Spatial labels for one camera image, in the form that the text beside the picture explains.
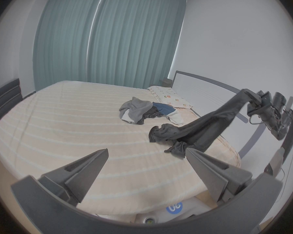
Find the clothing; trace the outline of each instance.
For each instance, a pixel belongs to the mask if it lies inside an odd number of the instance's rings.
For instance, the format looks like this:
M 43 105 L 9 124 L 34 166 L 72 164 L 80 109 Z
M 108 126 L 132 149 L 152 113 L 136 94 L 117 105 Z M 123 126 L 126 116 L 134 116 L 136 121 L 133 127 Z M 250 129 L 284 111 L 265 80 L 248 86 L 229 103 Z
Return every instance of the clothing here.
M 167 104 L 163 104 L 163 103 L 156 103 L 153 102 L 153 106 L 157 107 L 158 111 L 162 114 L 162 115 L 168 115 L 172 112 L 174 112 L 176 109 L 173 108 L 170 105 Z
M 177 125 L 182 125 L 184 123 L 184 121 L 183 121 L 183 119 L 177 109 L 166 116 L 170 120 L 171 123 L 174 123 Z
M 157 107 L 153 106 L 149 111 L 147 111 L 146 113 L 144 113 L 142 115 L 142 119 L 140 121 L 137 122 L 138 125 L 143 125 L 144 124 L 144 120 L 147 118 L 156 118 L 156 117 L 162 117 L 163 115 L 158 111 Z
M 145 112 L 149 111 L 153 107 L 152 102 L 147 100 L 140 100 L 136 97 L 133 97 L 131 100 L 125 102 L 121 105 L 119 111 L 119 117 L 122 119 L 125 112 L 129 110 L 128 116 L 135 123 L 137 123 Z
M 127 121 L 128 123 L 135 123 L 135 121 L 132 118 L 129 117 L 128 113 L 129 113 L 129 109 L 127 109 L 125 111 L 125 113 L 124 113 L 124 115 L 123 115 L 123 117 L 121 119 L 124 120 L 124 121 Z
M 165 152 L 171 152 L 182 158 L 185 157 L 187 147 L 205 152 L 230 125 L 243 105 L 251 100 L 252 98 L 243 89 L 216 111 L 185 126 L 176 127 L 172 124 L 163 124 L 161 128 L 152 127 L 149 132 L 149 140 L 150 142 L 172 140 L 173 146 Z

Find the bed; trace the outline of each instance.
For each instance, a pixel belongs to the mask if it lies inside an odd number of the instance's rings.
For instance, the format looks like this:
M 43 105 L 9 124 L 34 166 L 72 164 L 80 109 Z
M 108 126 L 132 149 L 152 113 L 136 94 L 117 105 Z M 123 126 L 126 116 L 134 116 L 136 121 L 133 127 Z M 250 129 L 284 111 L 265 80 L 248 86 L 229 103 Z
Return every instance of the bed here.
M 118 109 L 133 96 L 156 101 L 149 90 L 115 85 L 62 81 L 47 87 L 0 120 L 0 161 L 16 179 L 39 178 L 108 148 L 108 161 L 77 207 L 121 221 L 206 191 L 187 159 L 164 153 L 171 143 L 149 142 L 149 130 L 168 119 L 136 125 L 119 118 Z M 198 118 L 191 109 L 178 110 L 185 123 Z M 221 136 L 206 153 L 240 166 L 239 154 Z

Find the floral pillow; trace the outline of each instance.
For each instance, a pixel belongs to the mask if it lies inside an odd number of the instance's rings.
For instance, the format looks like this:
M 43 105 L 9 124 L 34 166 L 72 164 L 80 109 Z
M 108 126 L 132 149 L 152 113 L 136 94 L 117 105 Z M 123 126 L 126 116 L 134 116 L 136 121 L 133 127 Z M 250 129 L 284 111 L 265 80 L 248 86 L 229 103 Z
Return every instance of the floral pillow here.
M 172 88 L 152 86 L 148 88 L 159 103 L 169 104 L 173 107 L 188 108 L 192 106 L 185 99 L 181 98 Z

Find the wall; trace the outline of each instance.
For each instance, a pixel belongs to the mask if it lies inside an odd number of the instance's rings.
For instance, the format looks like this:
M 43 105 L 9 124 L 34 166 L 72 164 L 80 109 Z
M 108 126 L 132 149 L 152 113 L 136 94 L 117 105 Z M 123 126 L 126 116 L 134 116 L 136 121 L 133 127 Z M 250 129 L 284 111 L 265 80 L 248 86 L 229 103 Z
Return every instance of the wall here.
M 35 91 L 32 52 L 47 0 L 13 0 L 0 17 L 0 86 L 19 78 L 22 95 Z
M 293 21 L 278 0 L 188 0 L 170 79 L 176 70 L 289 98 Z M 258 176 L 280 144 L 266 130 L 242 159 L 242 168 Z M 285 189 L 265 220 L 275 216 L 293 191 L 293 149 L 283 169 Z

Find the curtain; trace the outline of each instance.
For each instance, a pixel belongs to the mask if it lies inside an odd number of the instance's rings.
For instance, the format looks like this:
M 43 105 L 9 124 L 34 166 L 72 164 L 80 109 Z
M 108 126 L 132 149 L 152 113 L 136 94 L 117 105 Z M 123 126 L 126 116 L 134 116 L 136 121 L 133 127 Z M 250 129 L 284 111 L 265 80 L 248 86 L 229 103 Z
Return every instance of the curtain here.
M 136 88 L 168 76 L 187 0 L 102 0 L 87 80 Z
M 187 0 L 49 0 L 36 32 L 36 91 L 62 80 L 147 88 L 168 76 Z
M 62 80 L 86 81 L 86 52 L 99 0 L 48 0 L 36 31 L 36 91 Z

